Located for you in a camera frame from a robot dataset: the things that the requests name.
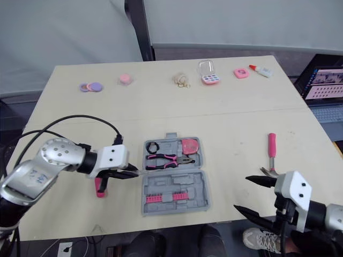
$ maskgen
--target purple disc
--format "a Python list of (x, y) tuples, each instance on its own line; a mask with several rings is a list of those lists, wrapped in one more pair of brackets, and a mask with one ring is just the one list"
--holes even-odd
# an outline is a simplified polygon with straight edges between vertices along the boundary
[(99, 82), (93, 82), (90, 84), (90, 88), (94, 92), (99, 92), (102, 90), (102, 85)]
[(80, 84), (79, 88), (82, 92), (88, 92), (87, 83)]

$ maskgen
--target laptop keyboard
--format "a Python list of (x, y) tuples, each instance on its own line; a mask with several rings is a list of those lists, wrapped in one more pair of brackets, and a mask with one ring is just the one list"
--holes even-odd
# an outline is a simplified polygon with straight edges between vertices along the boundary
[(343, 122), (343, 106), (312, 108), (311, 111), (320, 123)]

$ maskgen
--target beige table surface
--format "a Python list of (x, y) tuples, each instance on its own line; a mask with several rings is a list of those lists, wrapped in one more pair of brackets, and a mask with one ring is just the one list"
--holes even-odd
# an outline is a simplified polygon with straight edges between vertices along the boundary
[[(212, 205), (208, 211), (142, 217), (141, 177), (110, 179), (108, 196), (95, 196), (94, 181), (80, 173), (62, 172), (57, 183), (24, 216), (23, 240), (80, 237), (244, 218), (233, 204), (263, 216), (275, 214), (273, 190), (245, 176), (262, 175), (267, 167), (267, 134), (277, 134), (278, 172), (300, 171), (313, 187), (312, 199), (343, 204), (343, 160), (309, 109), (246, 112), (113, 122), (124, 135), (130, 162), (141, 167), (143, 143), (164, 138), (166, 132), (199, 137)], [(27, 130), (38, 129), (30, 126)], [(53, 129), (95, 149), (111, 144), (114, 133), (100, 123), (58, 124)], [(42, 136), (25, 158), (34, 156), (50, 136)], [(20, 141), (14, 156), (28, 139)]]
[[(213, 59), (222, 79), (204, 86), (196, 68), (199, 60), (58, 66), (52, 74), (25, 131), (41, 129), (65, 115), (89, 114), (112, 122), (124, 136), (130, 162), (141, 167), (143, 143), (167, 132), (199, 137), (212, 205), (208, 211), (142, 217), (141, 177), (110, 179), (108, 197), (95, 196), (94, 181), (80, 173), (62, 172), (52, 189), (24, 216), (22, 240), (79, 237), (166, 228), (243, 218), (233, 204), (274, 215), (272, 189), (257, 186), (245, 176), (261, 175), (268, 167), (267, 135), (277, 134), (278, 172), (300, 171), (313, 186), (312, 198), (343, 204), (343, 160), (312, 112), (272, 56)], [(250, 72), (238, 80), (232, 70), (256, 64), (274, 71), (267, 79)], [(178, 88), (172, 75), (183, 71), (190, 88)], [(135, 81), (116, 83), (124, 72)], [(82, 82), (98, 81), (105, 89), (82, 93)], [(87, 119), (66, 120), (51, 130), (94, 149), (110, 145), (114, 132)], [(50, 138), (44, 135), (24, 160)], [(22, 139), (8, 166), (29, 138)]]
[[(304, 108), (291, 81), (273, 56), (212, 59), (221, 82), (205, 86), (197, 72), (199, 60), (57, 66), (29, 120), (46, 125), (57, 118), (95, 115), (108, 120), (185, 117), (235, 112)], [(249, 69), (249, 64), (268, 67), (266, 78)], [(245, 67), (250, 76), (237, 79), (233, 70)], [(178, 88), (172, 76), (184, 72), (190, 88)], [(122, 73), (134, 82), (117, 84)], [(104, 90), (83, 93), (79, 84), (98, 81)], [(65, 121), (77, 123), (79, 120)]]

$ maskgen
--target laptop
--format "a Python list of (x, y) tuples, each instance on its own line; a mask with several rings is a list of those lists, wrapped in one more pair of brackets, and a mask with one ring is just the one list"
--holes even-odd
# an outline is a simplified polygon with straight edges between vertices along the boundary
[(306, 77), (295, 87), (331, 141), (343, 140), (343, 66), (316, 66)]

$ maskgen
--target black pants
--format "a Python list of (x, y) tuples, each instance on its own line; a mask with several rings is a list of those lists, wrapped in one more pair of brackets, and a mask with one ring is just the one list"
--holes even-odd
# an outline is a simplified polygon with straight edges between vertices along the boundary
[[(139, 234), (127, 247), (123, 257), (156, 257), (163, 255), (163, 248), (168, 242), (163, 242), (161, 235), (152, 231), (144, 231)], [(215, 228), (205, 225), (202, 227), (198, 238), (198, 247), (186, 247), (187, 256), (198, 257), (227, 257), (224, 243), (220, 233)]]

